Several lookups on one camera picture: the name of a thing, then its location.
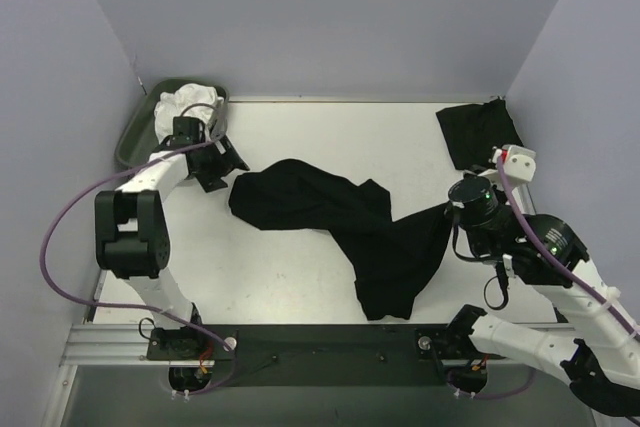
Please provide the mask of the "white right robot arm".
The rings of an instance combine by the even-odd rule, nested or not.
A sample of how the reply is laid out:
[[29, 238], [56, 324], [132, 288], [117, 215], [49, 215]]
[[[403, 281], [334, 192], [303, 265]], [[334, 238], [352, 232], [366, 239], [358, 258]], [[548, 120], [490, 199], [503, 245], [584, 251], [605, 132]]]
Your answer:
[[638, 417], [639, 325], [569, 224], [526, 214], [511, 195], [499, 200], [495, 184], [482, 176], [458, 181], [448, 200], [453, 235], [468, 241], [467, 261], [492, 265], [502, 284], [515, 277], [572, 330], [565, 336], [543, 332], [501, 319], [493, 308], [465, 305], [446, 329], [452, 347], [552, 376], [603, 415]]

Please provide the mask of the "grey plastic tray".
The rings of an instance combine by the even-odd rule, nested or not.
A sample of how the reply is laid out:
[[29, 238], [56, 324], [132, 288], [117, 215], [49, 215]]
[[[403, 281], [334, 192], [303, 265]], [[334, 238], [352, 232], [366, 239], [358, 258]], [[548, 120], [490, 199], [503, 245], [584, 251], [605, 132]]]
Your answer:
[[229, 100], [228, 90], [218, 82], [205, 78], [168, 78], [157, 83], [133, 110], [115, 148], [114, 158], [123, 168], [129, 169], [146, 162], [159, 141], [155, 133], [154, 110], [163, 93], [175, 93], [184, 85], [195, 83], [214, 87], [224, 99], [224, 110]]

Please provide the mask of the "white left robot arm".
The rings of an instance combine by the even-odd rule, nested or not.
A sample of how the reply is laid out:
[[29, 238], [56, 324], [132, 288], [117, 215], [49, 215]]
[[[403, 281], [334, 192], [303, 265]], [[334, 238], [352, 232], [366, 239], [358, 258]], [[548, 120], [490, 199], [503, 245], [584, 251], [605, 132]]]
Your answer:
[[224, 178], [247, 171], [226, 134], [208, 134], [203, 121], [173, 119], [173, 132], [155, 147], [146, 164], [115, 190], [94, 201], [95, 247], [99, 267], [124, 281], [153, 316], [152, 340], [183, 358], [199, 355], [206, 344], [195, 304], [181, 292], [168, 264], [171, 242], [163, 203], [183, 181], [196, 179], [202, 190], [227, 186]]

